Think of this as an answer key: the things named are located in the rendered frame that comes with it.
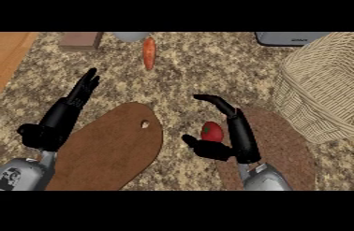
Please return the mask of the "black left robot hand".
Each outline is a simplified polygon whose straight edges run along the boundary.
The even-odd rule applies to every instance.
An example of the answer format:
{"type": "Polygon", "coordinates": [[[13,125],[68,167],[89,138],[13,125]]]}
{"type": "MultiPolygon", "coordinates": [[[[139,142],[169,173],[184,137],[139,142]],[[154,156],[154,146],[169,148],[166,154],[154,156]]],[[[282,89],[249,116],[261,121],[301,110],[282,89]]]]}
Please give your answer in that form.
{"type": "Polygon", "coordinates": [[[22,144],[42,151],[56,152],[67,142],[82,109],[99,84],[96,68],[90,68],[70,94],[53,103],[40,123],[24,123],[18,127],[22,144]]]}

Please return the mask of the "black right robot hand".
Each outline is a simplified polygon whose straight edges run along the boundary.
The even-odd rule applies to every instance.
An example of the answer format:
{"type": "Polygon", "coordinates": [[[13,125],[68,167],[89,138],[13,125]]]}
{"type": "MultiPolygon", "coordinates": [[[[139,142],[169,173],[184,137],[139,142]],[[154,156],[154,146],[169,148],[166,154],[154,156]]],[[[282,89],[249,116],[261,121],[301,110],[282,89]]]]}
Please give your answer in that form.
{"type": "Polygon", "coordinates": [[[227,116],[231,141],[231,147],[228,147],[221,142],[202,140],[184,134],[181,139],[193,149],[196,155],[219,161],[227,161],[230,157],[234,156],[240,164],[256,163],[261,160],[261,152],[250,124],[242,109],[234,108],[216,95],[196,94],[194,98],[212,103],[219,112],[227,116]]]}

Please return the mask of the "red tomato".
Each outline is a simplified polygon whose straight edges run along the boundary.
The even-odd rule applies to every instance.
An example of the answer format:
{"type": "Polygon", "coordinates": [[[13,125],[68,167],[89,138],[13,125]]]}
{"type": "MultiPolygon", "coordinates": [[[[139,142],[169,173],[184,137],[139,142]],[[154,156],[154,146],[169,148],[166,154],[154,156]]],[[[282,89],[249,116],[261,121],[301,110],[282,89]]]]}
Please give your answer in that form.
{"type": "Polygon", "coordinates": [[[219,124],[206,122],[202,126],[200,136],[203,140],[222,142],[224,133],[219,124]]]}

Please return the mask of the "pale wicker basket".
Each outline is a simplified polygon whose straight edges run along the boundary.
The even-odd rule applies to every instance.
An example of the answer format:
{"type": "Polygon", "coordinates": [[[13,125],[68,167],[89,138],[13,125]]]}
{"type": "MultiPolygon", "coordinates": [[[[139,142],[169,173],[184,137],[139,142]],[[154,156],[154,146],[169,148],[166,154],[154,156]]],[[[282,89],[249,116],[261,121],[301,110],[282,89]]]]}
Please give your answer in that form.
{"type": "Polygon", "coordinates": [[[273,102],[310,142],[354,137],[354,32],[332,32],[289,54],[273,102]]]}

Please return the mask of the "brown wooden cutting board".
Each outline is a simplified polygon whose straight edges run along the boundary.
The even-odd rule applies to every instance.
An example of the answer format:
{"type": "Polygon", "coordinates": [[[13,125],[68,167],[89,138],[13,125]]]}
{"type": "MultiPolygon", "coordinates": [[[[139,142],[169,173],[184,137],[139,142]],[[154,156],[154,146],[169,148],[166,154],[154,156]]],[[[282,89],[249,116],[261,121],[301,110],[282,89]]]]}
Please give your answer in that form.
{"type": "Polygon", "coordinates": [[[156,160],[162,143],[162,124],[150,107],[122,104],[71,134],[46,190],[117,191],[156,160]]]}

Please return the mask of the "orange wooden panel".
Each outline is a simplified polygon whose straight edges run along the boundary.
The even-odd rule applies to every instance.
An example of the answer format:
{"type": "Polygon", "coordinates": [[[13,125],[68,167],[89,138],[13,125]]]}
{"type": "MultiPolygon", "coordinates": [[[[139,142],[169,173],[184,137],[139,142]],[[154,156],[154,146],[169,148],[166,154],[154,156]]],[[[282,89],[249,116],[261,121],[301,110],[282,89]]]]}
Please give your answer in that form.
{"type": "Polygon", "coordinates": [[[37,35],[37,32],[0,32],[0,93],[37,35]]]}

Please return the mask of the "brown wooden block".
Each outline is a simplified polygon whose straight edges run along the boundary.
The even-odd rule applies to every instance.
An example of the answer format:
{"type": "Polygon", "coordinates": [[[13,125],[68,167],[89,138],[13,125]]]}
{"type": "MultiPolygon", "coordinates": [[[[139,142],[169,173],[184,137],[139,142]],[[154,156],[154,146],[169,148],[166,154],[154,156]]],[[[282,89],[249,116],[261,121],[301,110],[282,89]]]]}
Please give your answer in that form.
{"type": "Polygon", "coordinates": [[[59,41],[64,51],[95,51],[99,46],[102,32],[67,32],[59,41]]]}

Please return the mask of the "orange carrot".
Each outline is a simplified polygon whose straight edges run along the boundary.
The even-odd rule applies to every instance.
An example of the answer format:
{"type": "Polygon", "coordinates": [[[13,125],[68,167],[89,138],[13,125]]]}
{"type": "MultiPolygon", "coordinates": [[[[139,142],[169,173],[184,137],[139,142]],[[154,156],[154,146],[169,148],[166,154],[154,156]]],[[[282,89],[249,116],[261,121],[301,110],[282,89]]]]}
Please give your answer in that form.
{"type": "Polygon", "coordinates": [[[142,57],[145,68],[151,70],[156,64],[156,41],[151,37],[145,39],[142,44],[142,57]]]}

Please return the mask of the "grey round container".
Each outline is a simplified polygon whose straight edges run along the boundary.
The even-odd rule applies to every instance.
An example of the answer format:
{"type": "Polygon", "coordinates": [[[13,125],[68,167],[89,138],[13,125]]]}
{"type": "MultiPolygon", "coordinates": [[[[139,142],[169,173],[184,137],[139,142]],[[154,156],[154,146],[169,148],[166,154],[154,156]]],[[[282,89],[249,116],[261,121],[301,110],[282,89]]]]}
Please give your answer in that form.
{"type": "Polygon", "coordinates": [[[114,32],[116,38],[123,42],[136,42],[148,36],[148,32],[114,32]]]}

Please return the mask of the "grey appliance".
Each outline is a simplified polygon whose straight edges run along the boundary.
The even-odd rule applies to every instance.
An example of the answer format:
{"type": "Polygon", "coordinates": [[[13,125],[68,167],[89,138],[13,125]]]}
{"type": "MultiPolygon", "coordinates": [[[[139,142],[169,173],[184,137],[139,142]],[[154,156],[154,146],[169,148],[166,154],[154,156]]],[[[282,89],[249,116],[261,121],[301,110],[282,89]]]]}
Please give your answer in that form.
{"type": "Polygon", "coordinates": [[[329,32],[256,32],[256,40],[262,46],[298,47],[329,35],[329,32]]]}

